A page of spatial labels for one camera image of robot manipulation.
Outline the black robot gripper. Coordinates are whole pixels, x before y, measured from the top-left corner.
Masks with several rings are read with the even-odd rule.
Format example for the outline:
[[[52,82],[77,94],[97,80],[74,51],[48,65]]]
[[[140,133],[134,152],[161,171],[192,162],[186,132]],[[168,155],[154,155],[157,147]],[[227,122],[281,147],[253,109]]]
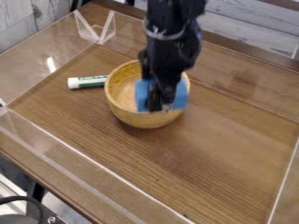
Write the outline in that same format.
[[[181,72],[190,69],[201,52],[201,28],[192,20],[176,40],[146,38],[145,49],[137,54],[141,76],[154,78],[146,89],[145,106],[149,112],[169,110]]]

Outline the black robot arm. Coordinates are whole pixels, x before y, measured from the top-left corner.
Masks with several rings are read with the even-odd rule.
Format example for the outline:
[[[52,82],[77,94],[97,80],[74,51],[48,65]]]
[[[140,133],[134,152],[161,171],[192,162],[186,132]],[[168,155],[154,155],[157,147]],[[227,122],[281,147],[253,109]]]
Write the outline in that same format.
[[[182,72],[192,69],[201,52],[197,17],[207,0],[148,0],[144,17],[145,46],[137,54],[141,79],[134,84],[140,112],[182,109],[186,87]]]

